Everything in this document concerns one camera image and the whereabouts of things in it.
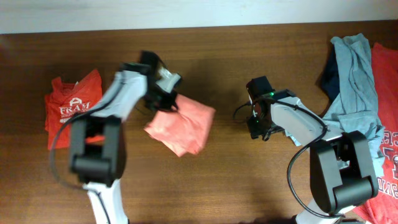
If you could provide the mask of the salmon pink t-shirt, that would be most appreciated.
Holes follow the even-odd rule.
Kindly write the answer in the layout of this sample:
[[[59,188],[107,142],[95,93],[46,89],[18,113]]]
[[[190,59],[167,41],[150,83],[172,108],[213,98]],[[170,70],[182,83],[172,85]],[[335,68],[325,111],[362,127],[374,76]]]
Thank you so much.
[[[176,112],[156,112],[144,131],[166,145],[178,157],[198,154],[206,145],[216,110],[178,95]]]

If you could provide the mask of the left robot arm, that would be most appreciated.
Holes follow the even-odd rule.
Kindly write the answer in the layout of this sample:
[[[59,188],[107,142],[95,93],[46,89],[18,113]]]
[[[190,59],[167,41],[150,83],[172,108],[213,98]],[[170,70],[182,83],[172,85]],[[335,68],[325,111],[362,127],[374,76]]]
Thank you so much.
[[[139,100],[151,111],[176,112],[180,74],[150,51],[122,63],[102,99],[71,121],[69,169],[89,196],[97,223],[129,223],[121,196],[126,167],[123,124]]]

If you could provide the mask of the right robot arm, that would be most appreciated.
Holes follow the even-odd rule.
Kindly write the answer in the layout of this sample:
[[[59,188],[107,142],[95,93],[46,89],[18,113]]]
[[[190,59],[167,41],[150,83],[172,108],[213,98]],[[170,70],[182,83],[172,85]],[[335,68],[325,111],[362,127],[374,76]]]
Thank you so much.
[[[272,134],[287,131],[303,146],[287,166],[290,189],[294,162],[305,151],[310,153],[313,199],[306,205],[292,194],[303,207],[293,216],[294,223],[340,223],[345,213],[377,196],[379,185],[364,134],[325,124],[292,91],[274,90],[266,77],[250,80],[246,89],[251,138],[268,141]]]

